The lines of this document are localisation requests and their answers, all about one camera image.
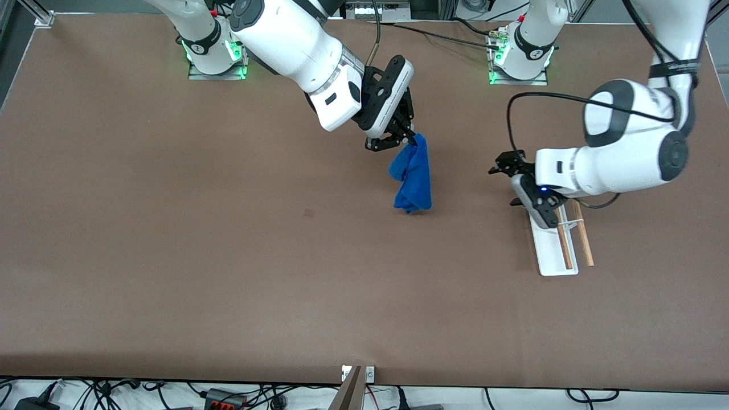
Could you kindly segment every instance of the robotic arm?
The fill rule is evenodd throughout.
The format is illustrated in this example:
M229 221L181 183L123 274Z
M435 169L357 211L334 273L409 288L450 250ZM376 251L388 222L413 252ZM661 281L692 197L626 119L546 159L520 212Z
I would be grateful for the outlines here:
M203 0L146 1L170 18L200 71L226 71L237 61L231 50L242 44L299 85L325 130L354 120L369 150L414 143L408 88L413 65L396 55L384 71L365 66L322 29L327 15L316 0L237 0L228 20L213 18ZM381 139L385 133L390 135Z
M613 107L585 106L586 146L538 150L533 164L524 161L523 152L504 152L490 171L512 177L521 204L542 229L557 226L555 209L567 198L662 185L688 160L686 138L694 123L693 88L709 0L623 3L656 50L648 85L613 80L595 90L590 100ZM655 38L633 3L653 24Z

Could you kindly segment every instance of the wooden dowel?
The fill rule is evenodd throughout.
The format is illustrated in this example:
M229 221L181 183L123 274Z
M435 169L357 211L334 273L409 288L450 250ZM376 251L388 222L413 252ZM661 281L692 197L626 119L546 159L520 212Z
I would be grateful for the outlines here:
M562 225L562 215L559 213L559 208L555 210L555 214L557 215L557 222L559 225L557 225L557 234L559 235L559 244L562 246L562 257L564 258L564 267L567 269L572 269L572 254L569 251L569 246L567 246L567 235L564 230L564 225Z
M592 250L590 249L590 241L588 240L588 230L585 228L585 221L582 220L582 208L580 203L572 201L572 209L574 210L574 218L577 219L577 229L580 231L580 242L582 242L582 253L588 261L588 266L595 266L595 260L592 258Z

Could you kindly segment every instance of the wooden handle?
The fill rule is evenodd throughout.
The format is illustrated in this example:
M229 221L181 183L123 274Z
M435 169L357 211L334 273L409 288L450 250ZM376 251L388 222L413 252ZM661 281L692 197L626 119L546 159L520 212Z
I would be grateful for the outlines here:
M569 252L569 246L567 246L567 235L564 232L564 225L562 225L562 215L559 213L559 208L555 210L557 215L557 234L559 235L559 244L562 246L562 257L564 258L564 267L572 269L572 254Z
M574 218L577 219L577 230L580 231L580 242L582 242L582 253L588 261L588 266L595 266L595 260L592 258L592 250L590 249L590 241L588 241L588 230L585 228L585 221L582 220L582 208L580 203L572 201L572 209L574 210Z

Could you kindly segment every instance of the brown tabletop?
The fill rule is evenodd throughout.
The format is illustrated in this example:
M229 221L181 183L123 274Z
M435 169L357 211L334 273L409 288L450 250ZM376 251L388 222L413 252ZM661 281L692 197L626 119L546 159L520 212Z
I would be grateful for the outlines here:
M375 33L327 30L361 57ZM708 53L685 173L585 210L597 267L548 279L486 173L506 102L645 81L634 27L565 27L545 88L489 85L483 50L383 27L375 63L413 62L430 148L434 206L410 216L394 150L323 131L256 64L187 80L174 37L160 15L35 33L0 115L0 374L337 382L359 362L381 384L729 390L729 112ZM583 145L581 110L519 101L518 146Z

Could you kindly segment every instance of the black strap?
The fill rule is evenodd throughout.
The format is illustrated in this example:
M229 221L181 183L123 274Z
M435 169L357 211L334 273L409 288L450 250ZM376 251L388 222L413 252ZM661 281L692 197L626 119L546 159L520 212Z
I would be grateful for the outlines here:
M220 28L220 22L218 20L213 19L215 22L215 27L213 28L213 32L210 33L207 37L204 39L198 40L196 42L188 40L184 38L183 36L180 36L182 39L182 42L184 43L187 48L192 51L194 54L197 55L205 55L210 50L210 47L213 47L215 43L220 40L220 34L222 33L222 29Z
M700 62L698 58L694 58L692 60L668 61L651 66L648 77L657 78L670 77L672 75L679 74L691 74L691 77L693 78L693 87L696 88L698 85L697 74L699 66Z
M521 36L521 25L517 26L516 30L514 30L514 40L516 40L516 45L524 51L528 60L539 60L544 54L548 53L554 45L554 42L551 42L548 45L539 47L526 41L524 37Z

